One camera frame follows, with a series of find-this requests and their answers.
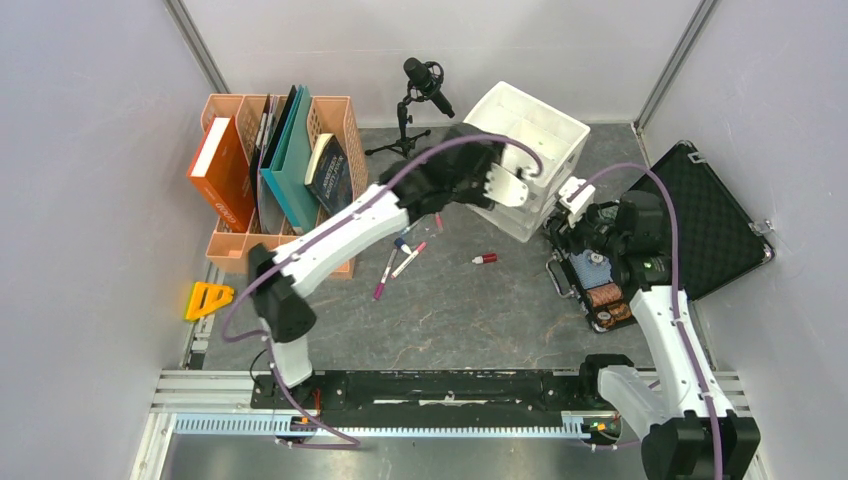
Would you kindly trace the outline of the pink white marker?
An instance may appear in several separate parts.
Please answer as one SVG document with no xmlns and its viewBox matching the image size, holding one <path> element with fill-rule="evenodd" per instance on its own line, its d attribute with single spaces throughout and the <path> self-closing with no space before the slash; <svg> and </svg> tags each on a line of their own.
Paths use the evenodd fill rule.
<svg viewBox="0 0 848 480">
<path fill-rule="evenodd" d="M 397 278 L 427 247 L 427 242 L 421 242 L 391 273 L 391 278 Z"/>
</svg>

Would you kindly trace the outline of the blue cap white marker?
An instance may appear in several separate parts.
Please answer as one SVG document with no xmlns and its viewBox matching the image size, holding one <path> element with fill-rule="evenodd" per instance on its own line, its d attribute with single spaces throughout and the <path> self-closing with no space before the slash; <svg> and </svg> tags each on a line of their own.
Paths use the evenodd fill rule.
<svg viewBox="0 0 848 480">
<path fill-rule="evenodd" d="M 406 255 L 411 255 L 413 253 L 413 249 L 407 244 L 407 242 L 402 237 L 396 238 L 394 241 L 394 245 Z"/>
</svg>

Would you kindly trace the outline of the white plastic drawer unit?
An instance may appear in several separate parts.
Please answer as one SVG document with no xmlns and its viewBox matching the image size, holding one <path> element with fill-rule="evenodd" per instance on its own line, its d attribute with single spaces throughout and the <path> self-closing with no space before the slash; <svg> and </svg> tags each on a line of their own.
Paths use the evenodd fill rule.
<svg viewBox="0 0 848 480">
<path fill-rule="evenodd" d="M 504 82 L 498 82 L 471 109 L 463 122 L 484 132 L 506 136 L 533 150 L 506 145 L 501 168 L 527 185 L 520 206 L 496 204 L 471 210 L 520 242 L 528 241 L 555 209 L 557 193 L 573 173 L 591 129 L 588 125 Z"/>
</svg>

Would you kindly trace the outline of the dark blue hardcover book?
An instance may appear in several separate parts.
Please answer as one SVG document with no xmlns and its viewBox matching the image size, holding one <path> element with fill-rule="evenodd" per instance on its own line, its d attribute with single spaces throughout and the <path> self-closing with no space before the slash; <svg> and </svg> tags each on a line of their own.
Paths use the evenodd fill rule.
<svg viewBox="0 0 848 480">
<path fill-rule="evenodd" d="M 349 159 L 334 134 L 322 133 L 316 138 L 305 174 L 305 186 L 330 216 L 353 202 Z"/>
</svg>

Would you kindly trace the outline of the peach plastic file organizer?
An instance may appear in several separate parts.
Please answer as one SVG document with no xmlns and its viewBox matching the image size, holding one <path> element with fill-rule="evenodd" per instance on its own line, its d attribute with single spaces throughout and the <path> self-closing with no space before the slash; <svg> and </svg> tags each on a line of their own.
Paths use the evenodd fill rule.
<svg viewBox="0 0 848 480">
<path fill-rule="evenodd" d="M 251 169 L 255 206 L 245 231 L 218 220 L 206 248 L 207 259 L 225 273 L 243 274 L 256 245 L 269 249 L 293 242 L 328 218 L 314 189 L 305 183 L 313 147 L 331 134 L 344 150 L 348 191 L 362 194 L 368 184 L 364 149 L 349 96 L 313 96 L 304 87 L 283 95 L 213 94 L 201 115 L 208 128 L 223 118 L 235 123 Z"/>
</svg>

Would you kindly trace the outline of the orange book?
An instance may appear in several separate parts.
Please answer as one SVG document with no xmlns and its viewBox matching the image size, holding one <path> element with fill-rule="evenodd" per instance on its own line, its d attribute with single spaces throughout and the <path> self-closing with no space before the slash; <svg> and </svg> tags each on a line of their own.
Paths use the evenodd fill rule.
<svg viewBox="0 0 848 480">
<path fill-rule="evenodd" d="M 253 191 L 234 117 L 212 120 L 186 177 L 231 231 L 248 230 L 254 212 Z"/>
</svg>

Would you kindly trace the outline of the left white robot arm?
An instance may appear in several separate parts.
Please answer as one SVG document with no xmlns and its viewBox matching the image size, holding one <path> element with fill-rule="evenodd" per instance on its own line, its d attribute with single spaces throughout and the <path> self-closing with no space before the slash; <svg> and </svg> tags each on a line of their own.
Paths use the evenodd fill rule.
<svg viewBox="0 0 848 480">
<path fill-rule="evenodd" d="M 414 221 L 451 203 L 491 207 L 493 169 L 511 139 L 468 124 L 451 127 L 445 139 L 383 172 L 353 203 L 300 239 L 248 254 L 250 299 L 262 326 L 275 392 L 290 407 L 314 394 L 308 333 L 317 316 L 307 298 L 345 261 Z"/>
</svg>

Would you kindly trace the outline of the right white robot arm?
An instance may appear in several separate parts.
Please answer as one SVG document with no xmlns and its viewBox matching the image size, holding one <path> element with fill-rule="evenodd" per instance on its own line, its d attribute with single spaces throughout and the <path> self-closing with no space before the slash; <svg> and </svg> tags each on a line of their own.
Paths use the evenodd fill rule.
<svg viewBox="0 0 848 480">
<path fill-rule="evenodd" d="M 667 195 L 625 193 L 615 215 L 591 194 L 565 194 L 554 238 L 570 253 L 591 251 L 611 266 L 613 284 L 643 332 L 659 387 L 634 367 L 602 366 L 577 382 L 591 408 L 610 403 L 640 443 L 649 479 L 742 479 L 761 441 L 751 417 L 737 413 L 697 343 L 679 282 L 678 227 Z"/>
</svg>

